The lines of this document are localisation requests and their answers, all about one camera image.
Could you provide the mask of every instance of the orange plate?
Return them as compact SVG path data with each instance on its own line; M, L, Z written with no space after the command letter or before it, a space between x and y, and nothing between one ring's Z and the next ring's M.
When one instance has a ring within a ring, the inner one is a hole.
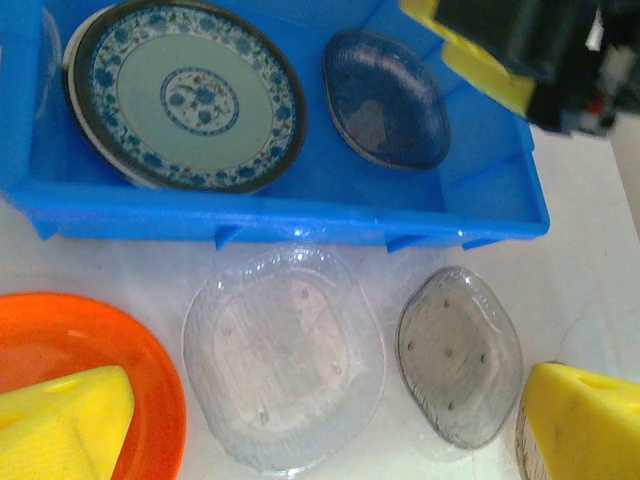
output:
M0 297L0 393L106 365L124 368L136 402L112 478L176 478L186 439L184 392L153 335L129 315L86 298Z

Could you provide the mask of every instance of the white table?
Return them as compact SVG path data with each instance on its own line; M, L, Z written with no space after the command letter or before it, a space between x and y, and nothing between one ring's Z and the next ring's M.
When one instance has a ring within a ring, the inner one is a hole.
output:
M404 302L437 268L476 271L514 322L525 368L558 359L640 382L640 246L609 142L535 132L537 165L551 211L548 236L464 252L333 248L354 269L387 347L387 385L369 426L308 479L517 480L514 420L486 449L434 461L430 427L395 365L391 338ZM225 263L262 246L38 240L0 205L0 292L63 290L111 303L140 319L166 346L182 376L189 435L181 479L254 479L221 453L186 378L181 329L189 302Z

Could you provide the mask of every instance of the blue tray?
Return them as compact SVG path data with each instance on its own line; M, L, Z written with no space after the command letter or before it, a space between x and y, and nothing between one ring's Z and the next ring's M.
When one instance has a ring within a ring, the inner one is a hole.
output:
M107 0L3 0L0 11L0 190L43 239L278 242L472 248L531 240L549 229L526 123L440 60L441 39L397 0L224 0L282 49L309 108L294 165L254 195L144 190L93 153L67 111L56 63L74 29ZM435 170L387 169L361 158L331 122L322 51L336 32L364 27L422 55L438 78L451 149Z

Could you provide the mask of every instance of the blue glass bowl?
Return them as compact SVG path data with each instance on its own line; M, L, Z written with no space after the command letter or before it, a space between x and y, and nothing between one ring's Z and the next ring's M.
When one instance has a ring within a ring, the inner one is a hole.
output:
M401 43L367 30L327 44L324 79L333 122L366 159L428 170L444 160L451 130L438 83Z

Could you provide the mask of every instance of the blue and white plate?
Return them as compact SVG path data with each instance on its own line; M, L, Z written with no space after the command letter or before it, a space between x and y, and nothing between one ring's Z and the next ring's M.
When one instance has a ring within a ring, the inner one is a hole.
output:
M306 134L284 55L235 15L193 1L129 2L86 28L68 94L85 136L134 183L251 192Z

